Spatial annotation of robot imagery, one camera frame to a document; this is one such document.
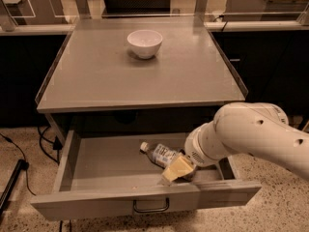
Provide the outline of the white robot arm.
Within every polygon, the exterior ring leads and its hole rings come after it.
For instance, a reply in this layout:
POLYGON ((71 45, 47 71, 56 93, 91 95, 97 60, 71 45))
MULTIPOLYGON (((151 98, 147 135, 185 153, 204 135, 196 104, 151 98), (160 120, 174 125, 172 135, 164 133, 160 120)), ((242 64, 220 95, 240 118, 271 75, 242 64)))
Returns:
POLYGON ((184 153, 165 167, 162 181, 169 185, 195 166, 214 165, 236 154, 268 160, 309 180, 309 134, 291 127, 275 104, 233 102, 188 135, 184 153))

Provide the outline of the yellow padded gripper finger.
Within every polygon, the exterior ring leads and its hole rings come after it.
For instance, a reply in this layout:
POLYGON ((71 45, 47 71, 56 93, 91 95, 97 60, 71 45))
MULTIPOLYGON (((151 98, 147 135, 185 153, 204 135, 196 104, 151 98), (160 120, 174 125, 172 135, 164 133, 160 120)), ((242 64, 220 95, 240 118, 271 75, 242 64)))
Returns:
POLYGON ((164 169, 162 173, 162 181, 165 183, 172 183, 179 178, 184 178, 187 181, 191 181, 195 172, 196 165, 186 156, 178 154, 164 169))

